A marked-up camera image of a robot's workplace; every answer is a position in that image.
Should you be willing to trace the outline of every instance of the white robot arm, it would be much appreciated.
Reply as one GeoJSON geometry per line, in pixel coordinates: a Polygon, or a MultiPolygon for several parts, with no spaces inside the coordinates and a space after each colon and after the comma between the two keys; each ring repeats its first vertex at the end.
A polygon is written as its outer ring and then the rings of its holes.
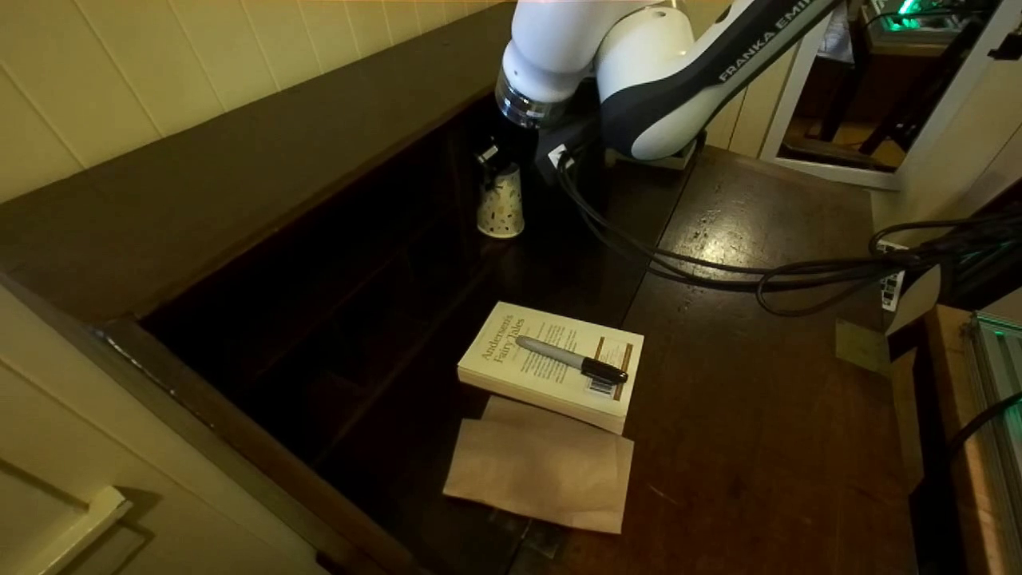
{"type": "Polygon", "coordinates": [[[832,0],[735,0],[694,39],[691,21],[648,0],[516,0],[497,108],[552,126],[598,76],[604,142],[631,161],[681,153],[708,118],[832,0]]]}

